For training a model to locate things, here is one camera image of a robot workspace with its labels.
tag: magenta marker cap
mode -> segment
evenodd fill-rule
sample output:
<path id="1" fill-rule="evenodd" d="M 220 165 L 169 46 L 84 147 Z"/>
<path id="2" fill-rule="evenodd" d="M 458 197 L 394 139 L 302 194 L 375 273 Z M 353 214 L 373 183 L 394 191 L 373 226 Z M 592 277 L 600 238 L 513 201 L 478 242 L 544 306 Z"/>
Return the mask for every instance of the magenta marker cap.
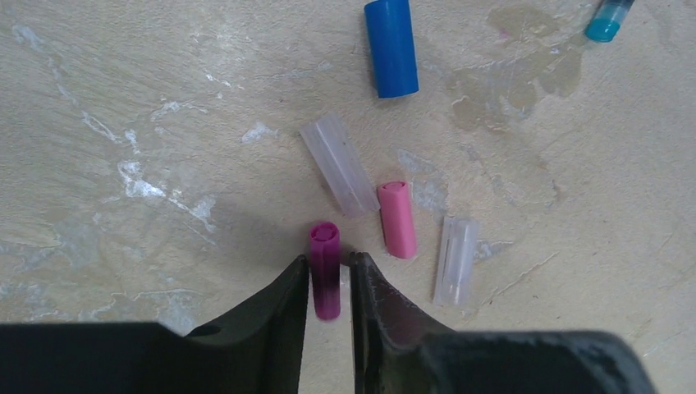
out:
<path id="1" fill-rule="evenodd" d="M 322 222 L 309 230 L 309 269 L 312 272 L 314 311 L 322 320 L 333 320 L 341 314 L 341 233 L 330 222 Z"/>
<path id="2" fill-rule="evenodd" d="M 399 259 L 410 259 L 418 249 L 415 240 L 409 186 L 406 182 L 389 182 L 377 188 L 382 206 L 382 229 L 387 252 Z"/>

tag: pink tube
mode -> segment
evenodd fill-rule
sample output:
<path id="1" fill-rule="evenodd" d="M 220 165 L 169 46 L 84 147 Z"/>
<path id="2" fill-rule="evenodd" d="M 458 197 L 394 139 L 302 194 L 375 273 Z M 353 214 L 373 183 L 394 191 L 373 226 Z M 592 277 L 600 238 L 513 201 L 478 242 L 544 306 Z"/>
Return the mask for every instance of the pink tube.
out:
<path id="1" fill-rule="evenodd" d="M 312 227 L 309 231 L 309 250 L 314 312 L 322 320 L 333 320 L 341 314 L 341 233 L 338 227 L 330 222 Z"/>
<path id="2" fill-rule="evenodd" d="M 377 189 L 382 205 L 382 229 L 387 252 L 399 259 L 410 259 L 418 249 L 409 187 L 406 182 L 385 183 Z"/>

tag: pink cylinder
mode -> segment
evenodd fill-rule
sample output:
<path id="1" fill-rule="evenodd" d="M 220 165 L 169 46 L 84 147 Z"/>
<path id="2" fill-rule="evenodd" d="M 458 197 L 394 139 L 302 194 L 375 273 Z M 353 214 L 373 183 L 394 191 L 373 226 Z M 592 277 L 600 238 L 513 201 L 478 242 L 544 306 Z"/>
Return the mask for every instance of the pink cylinder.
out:
<path id="1" fill-rule="evenodd" d="M 312 272 L 314 312 L 322 320 L 341 314 L 341 233 L 330 222 L 309 230 L 309 270 Z"/>
<path id="2" fill-rule="evenodd" d="M 382 229 L 387 252 L 399 259 L 412 258 L 418 246 L 408 185 L 403 181 L 385 183 L 377 189 L 377 196 L 382 206 Z"/>

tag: beige surface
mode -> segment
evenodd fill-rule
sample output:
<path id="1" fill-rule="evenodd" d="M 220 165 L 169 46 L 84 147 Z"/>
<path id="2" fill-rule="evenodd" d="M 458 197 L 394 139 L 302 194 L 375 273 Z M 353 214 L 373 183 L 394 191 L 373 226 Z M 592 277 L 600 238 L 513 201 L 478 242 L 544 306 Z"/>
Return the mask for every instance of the beige surface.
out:
<path id="1" fill-rule="evenodd" d="M 362 2 L 117 3 L 0 2 L 2 321 L 188 332 L 331 219 L 454 328 L 609 330 L 696 388 L 691 0 L 637 2 L 605 45 L 594 2 L 414 1 L 421 91 L 384 102 Z M 337 212 L 298 133 L 327 111 L 374 182 L 411 182 L 412 261 Z M 482 223 L 464 312 L 429 302 L 444 213 Z M 351 392 L 350 352 L 347 313 L 310 313 L 301 392 Z"/>

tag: brown stain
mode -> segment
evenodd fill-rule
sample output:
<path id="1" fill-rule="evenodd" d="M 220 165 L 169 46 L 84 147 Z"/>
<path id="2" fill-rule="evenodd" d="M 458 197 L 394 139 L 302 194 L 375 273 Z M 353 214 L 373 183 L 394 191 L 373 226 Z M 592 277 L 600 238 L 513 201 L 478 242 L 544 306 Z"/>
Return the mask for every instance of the brown stain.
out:
<path id="1" fill-rule="evenodd" d="M 535 44 L 536 49 L 511 60 L 455 70 L 447 81 L 453 98 L 454 123 L 474 133 L 488 154 L 479 161 L 496 195 L 527 213 L 564 199 L 546 162 L 524 138 L 511 132 L 511 121 L 530 116 L 547 94 L 566 98 L 580 82 L 582 33 L 549 46 L 540 39 L 557 33 L 558 22 L 536 8 L 517 5 L 491 11 L 488 23 L 508 36 L 505 45 Z"/>

